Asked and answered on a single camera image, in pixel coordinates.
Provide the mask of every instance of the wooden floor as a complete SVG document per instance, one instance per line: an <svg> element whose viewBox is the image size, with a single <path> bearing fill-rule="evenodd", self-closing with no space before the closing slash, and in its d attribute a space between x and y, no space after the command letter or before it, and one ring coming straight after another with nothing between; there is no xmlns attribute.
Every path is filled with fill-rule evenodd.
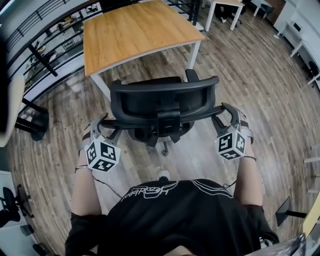
<svg viewBox="0 0 320 256"><path fill-rule="evenodd" d="M205 23L209 8L201 10ZM307 189L318 170L303 164L310 146L320 143L320 94L307 85L306 74L289 57L292 50L264 20L247 12L243 25L233 32L230 23L213 19L210 32L203 33L194 69L201 79L219 76L216 101L238 106L254 131L253 148L264 187L264 210L270 226L280 239L301 231L301 219L289 217L279 228L275 212L291 196L293 208L307 212L312 206ZM139 58L104 73L110 83L121 79L134 82L151 78L182 76L189 46L170 49ZM64 254L70 229L70 201L74 168L82 131L110 103L90 78L80 71L35 102L50 113L49 130L40 142L24 131L15 130L8 144L10 167L15 183L31 195L34 219L29 223L41 242L53 252ZM123 133L119 142L121 160L107 174L94 175L112 185L121 195L132 186L154 180L167 169L172 179L207 178L221 184L232 183L238 162L218 157L214 148L216 132L209 119L197 121L177 144L170 144L167 157L162 145L148 149ZM108 213L119 200L109 188L97 184L102 210Z"/></svg>

